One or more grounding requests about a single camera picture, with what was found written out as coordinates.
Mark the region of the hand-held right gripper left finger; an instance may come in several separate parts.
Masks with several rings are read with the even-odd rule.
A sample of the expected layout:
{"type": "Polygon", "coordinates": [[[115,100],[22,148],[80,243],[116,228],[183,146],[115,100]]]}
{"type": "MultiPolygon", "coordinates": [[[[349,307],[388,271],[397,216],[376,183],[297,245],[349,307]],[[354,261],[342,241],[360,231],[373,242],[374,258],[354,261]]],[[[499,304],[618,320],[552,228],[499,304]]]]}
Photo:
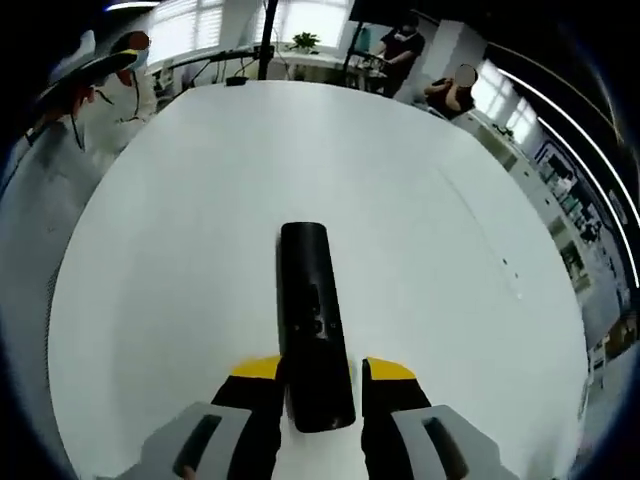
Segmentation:
{"type": "Polygon", "coordinates": [[[285,385],[278,355],[235,366],[209,403],[156,429],[121,479],[269,479],[281,446],[285,385]]]}

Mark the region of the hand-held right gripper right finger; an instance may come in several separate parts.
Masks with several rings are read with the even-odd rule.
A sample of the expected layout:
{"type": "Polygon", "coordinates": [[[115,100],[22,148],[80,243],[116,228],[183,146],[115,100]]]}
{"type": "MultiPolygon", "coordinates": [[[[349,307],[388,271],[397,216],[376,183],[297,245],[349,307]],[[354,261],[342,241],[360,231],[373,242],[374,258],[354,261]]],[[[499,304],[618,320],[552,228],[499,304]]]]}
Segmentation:
{"type": "Polygon", "coordinates": [[[515,479],[497,443],[446,405],[433,406],[407,367],[362,361],[361,449],[371,479],[515,479]]]}

